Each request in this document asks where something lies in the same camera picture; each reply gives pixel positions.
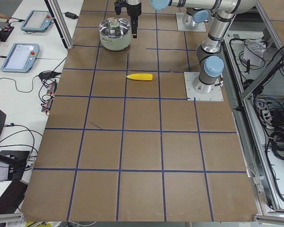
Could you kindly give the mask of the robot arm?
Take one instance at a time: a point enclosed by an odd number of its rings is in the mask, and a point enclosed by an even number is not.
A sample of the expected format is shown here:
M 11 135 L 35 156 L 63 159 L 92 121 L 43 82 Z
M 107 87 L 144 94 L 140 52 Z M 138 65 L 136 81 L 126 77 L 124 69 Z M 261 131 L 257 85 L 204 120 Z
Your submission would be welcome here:
M 186 13 L 182 19 L 185 26 L 194 27 L 208 19 L 209 13 L 205 9 L 186 8 Z
M 208 9 L 216 11 L 216 16 L 207 38 L 198 46 L 196 54 L 201 71 L 193 81 L 193 88 L 200 94 L 209 94 L 215 87 L 216 79 L 221 75 L 224 63 L 216 57 L 221 42 L 237 14 L 244 13 L 255 6 L 255 0 L 151 0 L 155 10 L 167 7 Z

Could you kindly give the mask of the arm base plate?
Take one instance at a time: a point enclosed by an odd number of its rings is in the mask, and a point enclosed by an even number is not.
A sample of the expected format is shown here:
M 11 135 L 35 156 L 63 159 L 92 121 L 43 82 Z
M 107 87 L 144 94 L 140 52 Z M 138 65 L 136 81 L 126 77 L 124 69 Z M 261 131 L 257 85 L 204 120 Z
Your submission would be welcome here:
M 224 101 L 218 79 L 214 84 L 205 85 L 199 80 L 199 72 L 184 72 L 184 78 L 188 101 Z
M 190 16 L 187 13 L 176 13 L 177 30 L 187 32 L 206 32 L 205 21 L 207 19 L 201 19 L 200 23 L 195 20 L 197 17 Z

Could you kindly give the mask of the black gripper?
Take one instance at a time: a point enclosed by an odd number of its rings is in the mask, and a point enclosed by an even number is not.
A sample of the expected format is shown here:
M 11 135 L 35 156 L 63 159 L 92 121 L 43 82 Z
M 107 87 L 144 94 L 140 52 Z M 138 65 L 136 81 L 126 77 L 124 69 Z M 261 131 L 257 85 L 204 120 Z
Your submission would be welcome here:
M 142 13 L 141 0 L 126 0 L 127 14 L 131 17 L 131 29 L 133 38 L 137 38 L 138 16 Z

